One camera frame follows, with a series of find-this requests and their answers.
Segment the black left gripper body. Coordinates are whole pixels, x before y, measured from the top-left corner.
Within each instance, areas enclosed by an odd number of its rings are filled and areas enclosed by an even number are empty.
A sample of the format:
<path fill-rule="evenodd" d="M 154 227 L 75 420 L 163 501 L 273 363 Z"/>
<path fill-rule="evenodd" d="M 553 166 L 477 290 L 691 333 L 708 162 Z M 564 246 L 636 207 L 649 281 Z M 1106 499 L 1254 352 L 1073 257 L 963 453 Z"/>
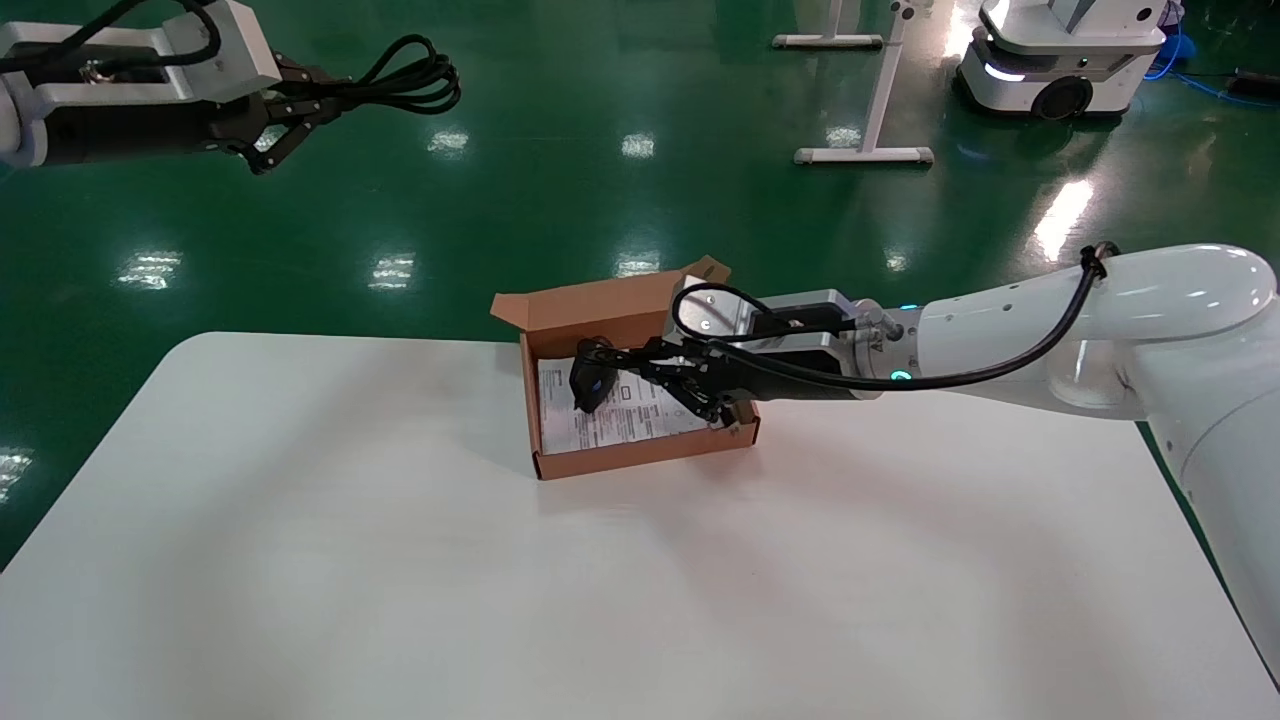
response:
<path fill-rule="evenodd" d="M 218 151 L 244 159 L 251 169 L 274 169 L 276 159 L 256 147 L 269 119 L 266 102 L 257 96 L 232 102 L 63 106 L 44 119 L 44 164 Z"/>

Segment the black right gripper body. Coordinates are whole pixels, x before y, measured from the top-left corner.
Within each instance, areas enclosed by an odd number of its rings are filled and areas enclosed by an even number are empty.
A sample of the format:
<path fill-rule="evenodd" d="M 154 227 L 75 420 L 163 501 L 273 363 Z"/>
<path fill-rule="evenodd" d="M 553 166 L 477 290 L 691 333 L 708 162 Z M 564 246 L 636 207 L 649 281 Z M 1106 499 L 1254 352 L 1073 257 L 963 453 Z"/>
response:
<path fill-rule="evenodd" d="M 805 366 L 794 365 L 769 355 L 760 355 L 736 347 L 730 343 L 718 343 L 718 355 L 727 357 L 732 363 L 751 368 L 756 374 L 772 375 L 786 379 L 791 386 L 812 386 L 823 388 L 827 395 L 831 391 L 845 392 L 855 398 L 869 395 L 870 398 L 879 397 L 888 391 L 887 380 L 856 378 L 837 373 L 814 370 Z"/>

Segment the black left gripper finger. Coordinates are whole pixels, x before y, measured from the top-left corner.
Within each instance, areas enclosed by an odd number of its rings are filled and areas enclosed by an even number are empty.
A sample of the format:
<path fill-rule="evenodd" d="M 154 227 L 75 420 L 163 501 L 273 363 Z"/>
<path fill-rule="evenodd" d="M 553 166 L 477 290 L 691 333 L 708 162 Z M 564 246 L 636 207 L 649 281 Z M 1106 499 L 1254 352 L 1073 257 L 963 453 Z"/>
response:
<path fill-rule="evenodd" d="M 353 110 L 338 91 L 344 82 L 317 67 L 278 61 L 280 81 L 264 91 L 268 118 L 338 118 Z"/>
<path fill-rule="evenodd" d="M 250 138 L 244 146 L 244 163 L 255 176 L 275 170 L 323 124 L 323 110 L 247 110 L 246 115 Z M 268 149 L 259 149 L 259 137 L 273 127 L 282 127 L 283 131 Z"/>

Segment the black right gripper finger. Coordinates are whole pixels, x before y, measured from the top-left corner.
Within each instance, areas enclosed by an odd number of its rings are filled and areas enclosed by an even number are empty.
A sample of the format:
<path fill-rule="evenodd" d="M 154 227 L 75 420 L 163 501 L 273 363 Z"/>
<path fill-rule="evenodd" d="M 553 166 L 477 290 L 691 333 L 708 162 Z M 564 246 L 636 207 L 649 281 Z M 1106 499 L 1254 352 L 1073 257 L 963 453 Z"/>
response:
<path fill-rule="evenodd" d="M 692 366 L 641 366 L 637 374 L 662 388 L 680 406 L 713 427 L 739 423 L 727 400 L 719 398 L 698 384 Z"/>
<path fill-rule="evenodd" d="M 611 369 L 637 375 L 724 374 L 732 365 L 718 341 L 650 338 L 635 348 L 611 347 Z"/>

